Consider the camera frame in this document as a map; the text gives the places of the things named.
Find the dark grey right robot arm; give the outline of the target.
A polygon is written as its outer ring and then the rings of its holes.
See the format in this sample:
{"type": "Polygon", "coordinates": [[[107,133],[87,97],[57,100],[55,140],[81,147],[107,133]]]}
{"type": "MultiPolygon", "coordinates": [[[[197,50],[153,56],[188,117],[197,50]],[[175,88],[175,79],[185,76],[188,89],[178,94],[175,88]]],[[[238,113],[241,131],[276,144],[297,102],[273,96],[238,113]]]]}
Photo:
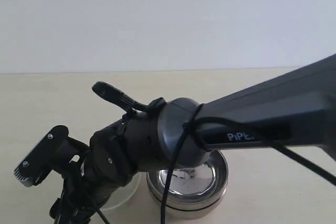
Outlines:
{"type": "Polygon", "coordinates": [[[97,131],[89,146],[63,139],[79,162],[57,152],[61,196],[50,209],[55,223],[88,223],[112,193],[138,172],[190,168],[214,150],[273,148],[334,184],[335,176],[290,150],[312,145],[335,157],[335,56],[215,101],[159,98],[140,104],[105,82],[93,91],[125,110],[97,131]]]}

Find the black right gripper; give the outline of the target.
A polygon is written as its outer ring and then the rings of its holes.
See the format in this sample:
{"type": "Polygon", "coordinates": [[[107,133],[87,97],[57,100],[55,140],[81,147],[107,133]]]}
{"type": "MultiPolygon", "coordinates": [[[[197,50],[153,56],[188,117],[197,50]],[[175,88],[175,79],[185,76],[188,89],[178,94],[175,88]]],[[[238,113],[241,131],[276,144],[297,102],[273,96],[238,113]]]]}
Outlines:
{"type": "Polygon", "coordinates": [[[121,130],[107,126],[93,134],[89,145],[70,137],[65,144],[51,161],[64,182],[49,215],[55,223],[89,223],[98,214],[107,223],[101,208],[135,175],[121,130]]]}

